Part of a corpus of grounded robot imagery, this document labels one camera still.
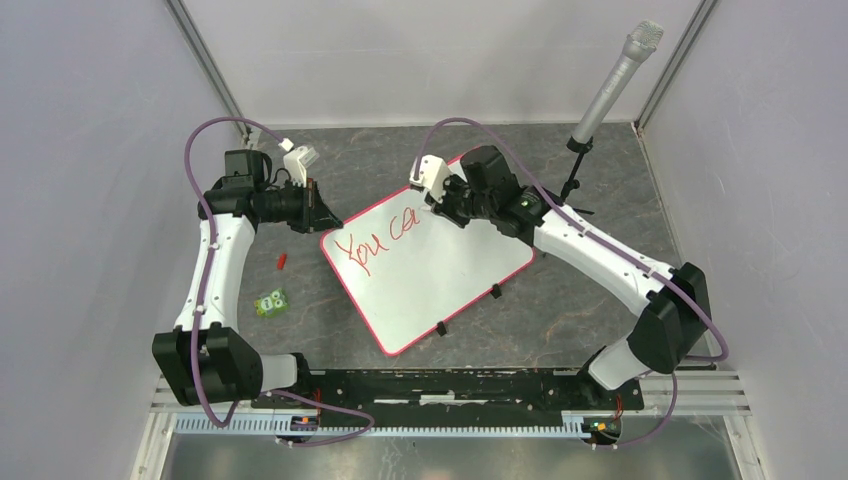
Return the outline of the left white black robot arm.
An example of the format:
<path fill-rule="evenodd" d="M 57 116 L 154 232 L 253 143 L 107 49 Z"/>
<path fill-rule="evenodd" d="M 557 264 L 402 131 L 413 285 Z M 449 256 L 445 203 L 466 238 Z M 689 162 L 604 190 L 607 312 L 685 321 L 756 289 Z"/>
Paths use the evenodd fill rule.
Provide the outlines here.
<path fill-rule="evenodd" d="M 200 247 L 187 299 L 173 329 L 152 342 L 153 357 L 179 404 L 252 400 L 260 394 L 262 358 L 238 332 L 244 264 L 262 223 L 285 223 L 301 234 L 342 227 L 307 175 L 317 157 L 309 145 L 286 153 L 283 169 L 289 176 L 277 185 L 267 154 L 226 152 L 224 176 L 197 207 Z"/>

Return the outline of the white board with pink rim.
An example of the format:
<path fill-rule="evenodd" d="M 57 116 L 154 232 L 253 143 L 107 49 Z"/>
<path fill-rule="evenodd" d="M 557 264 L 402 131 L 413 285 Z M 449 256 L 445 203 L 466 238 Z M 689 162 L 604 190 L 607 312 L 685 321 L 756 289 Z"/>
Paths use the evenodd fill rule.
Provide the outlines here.
<path fill-rule="evenodd" d="M 380 350 L 396 356 L 529 266 L 534 250 L 459 228 L 404 187 L 325 233 L 321 250 Z"/>

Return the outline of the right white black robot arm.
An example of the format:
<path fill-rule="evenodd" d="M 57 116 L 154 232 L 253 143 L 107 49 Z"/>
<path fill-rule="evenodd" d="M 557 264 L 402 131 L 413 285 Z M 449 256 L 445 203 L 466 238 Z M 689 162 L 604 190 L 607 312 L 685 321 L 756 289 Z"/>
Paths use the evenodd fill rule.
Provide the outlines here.
<path fill-rule="evenodd" d="M 418 159 L 411 187 L 434 214 L 464 228 L 485 220 L 497 231 L 552 255 L 612 293 L 636 318 L 631 332 L 602 348 L 581 368 L 580 400 L 591 408 L 612 401 L 624 383 L 650 372 L 672 373 L 707 330 L 709 299 L 703 271 L 650 258 L 603 230 L 543 187 L 519 182 L 502 152 L 487 145 L 460 158 L 460 173 L 433 155 Z"/>

